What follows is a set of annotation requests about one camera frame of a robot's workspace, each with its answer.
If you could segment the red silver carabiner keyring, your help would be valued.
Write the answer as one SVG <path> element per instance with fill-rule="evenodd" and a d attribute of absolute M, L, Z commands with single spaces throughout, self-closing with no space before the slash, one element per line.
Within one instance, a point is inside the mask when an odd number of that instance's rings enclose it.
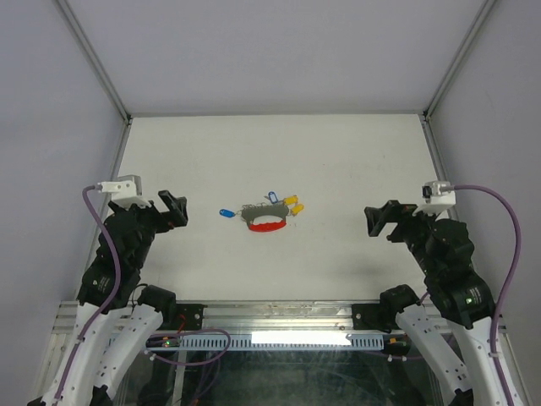
<path fill-rule="evenodd" d="M 288 214 L 289 208 L 282 203 L 246 205 L 240 211 L 248 230 L 255 233 L 270 233 L 284 228 Z"/>

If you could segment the yellow key tag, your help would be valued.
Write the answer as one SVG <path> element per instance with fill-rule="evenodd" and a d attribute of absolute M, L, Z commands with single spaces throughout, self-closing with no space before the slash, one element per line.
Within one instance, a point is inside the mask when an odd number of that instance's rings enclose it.
<path fill-rule="evenodd" d="M 298 196 L 297 195 L 291 195 L 283 199 L 283 203 L 286 206 L 295 206 L 298 203 Z"/>

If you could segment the blue key tag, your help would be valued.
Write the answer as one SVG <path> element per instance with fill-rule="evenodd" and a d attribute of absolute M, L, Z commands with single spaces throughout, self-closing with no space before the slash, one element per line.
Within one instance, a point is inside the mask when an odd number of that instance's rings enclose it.
<path fill-rule="evenodd" d="M 277 198 L 277 195 L 274 191 L 270 191 L 268 192 L 265 196 L 264 196 L 265 199 L 267 199 L 271 204 L 277 204 L 278 203 L 278 198 Z"/>

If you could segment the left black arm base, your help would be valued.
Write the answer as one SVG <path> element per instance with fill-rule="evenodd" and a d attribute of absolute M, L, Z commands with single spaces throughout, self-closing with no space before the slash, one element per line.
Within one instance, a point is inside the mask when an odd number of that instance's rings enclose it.
<path fill-rule="evenodd" d="M 205 306 L 196 303 L 177 302 L 172 291 L 149 285 L 136 299 L 137 305 L 147 305 L 153 313 L 161 315 L 158 331 L 198 331 L 202 328 Z"/>

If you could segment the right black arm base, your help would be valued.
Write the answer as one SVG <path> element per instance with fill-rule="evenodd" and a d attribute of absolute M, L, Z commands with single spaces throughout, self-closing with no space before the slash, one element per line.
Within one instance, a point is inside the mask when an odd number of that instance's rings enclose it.
<path fill-rule="evenodd" d="M 351 305 L 353 329 L 391 333 L 399 329 L 396 315 L 408 306 L 418 303 L 419 297 L 406 284 L 387 289 L 380 294 L 377 302 Z"/>

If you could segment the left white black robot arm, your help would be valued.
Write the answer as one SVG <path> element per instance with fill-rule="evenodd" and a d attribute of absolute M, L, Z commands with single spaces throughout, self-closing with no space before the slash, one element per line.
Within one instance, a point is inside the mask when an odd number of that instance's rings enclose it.
<path fill-rule="evenodd" d="M 101 233 L 95 259 L 84 272 L 75 323 L 51 386 L 33 405 L 110 405 L 131 364 L 151 333 L 177 319 L 176 295 L 150 285 L 136 305 L 129 302 L 140 282 L 156 235 L 187 226 L 185 197 L 161 190 L 166 210 L 143 198 L 126 181 L 84 188 L 108 194 L 111 214 L 96 220 Z"/>

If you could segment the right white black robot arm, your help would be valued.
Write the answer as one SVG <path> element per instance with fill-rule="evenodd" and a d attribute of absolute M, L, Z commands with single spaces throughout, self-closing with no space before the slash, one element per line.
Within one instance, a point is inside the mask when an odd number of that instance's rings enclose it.
<path fill-rule="evenodd" d="M 378 317 L 412 339 L 436 375 L 446 404 L 521 405 L 493 326 L 495 301 L 473 268 L 474 245 L 467 226 L 441 216 L 455 203 L 454 195 L 427 199 L 420 206 L 390 200 L 380 208 L 366 207 L 364 215 L 371 237 L 394 224 L 388 241 L 407 246 L 459 349 L 454 351 L 437 332 L 420 298 L 405 284 L 380 295 Z"/>

